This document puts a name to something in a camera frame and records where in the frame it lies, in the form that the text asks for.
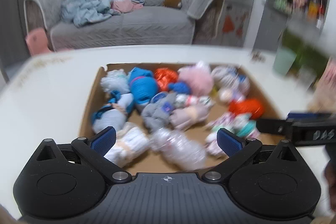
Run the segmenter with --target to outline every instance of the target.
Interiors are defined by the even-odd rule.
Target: triangular cutout
[[[51,149],[50,145],[46,145],[43,150],[41,151],[41,153],[39,154],[39,156],[37,157],[38,161],[41,160],[52,160],[55,159],[56,156],[53,152],[53,150]]]
[[[288,146],[284,146],[281,149],[278,159],[296,161],[296,157],[294,156],[292,150]]]

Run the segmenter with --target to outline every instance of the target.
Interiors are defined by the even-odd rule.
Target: light green cup
[[[273,64],[273,70],[282,76],[286,76],[296,59],[296,53],[287,47],[280,47]]]

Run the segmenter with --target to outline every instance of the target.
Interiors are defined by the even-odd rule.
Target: sofa
[[[225,0],[182,0],[181,10],[164,0],[145,0],[130,13],[77,28],[61,21],[64,0],[25,0],[27,32],[43,27],[52,50],[144,44],[192,44],[216,37]]]

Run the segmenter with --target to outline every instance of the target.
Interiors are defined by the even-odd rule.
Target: person's hand
[[[336,173],[330,162],[324,170],[324,176],[329,184],[330,208],[336,211]]]

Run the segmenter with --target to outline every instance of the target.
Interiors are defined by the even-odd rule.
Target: pink chair
[[[32,56],[52,52],[48,48],[48,38],[43,28],[30,31],[26,37],[26,43]]]

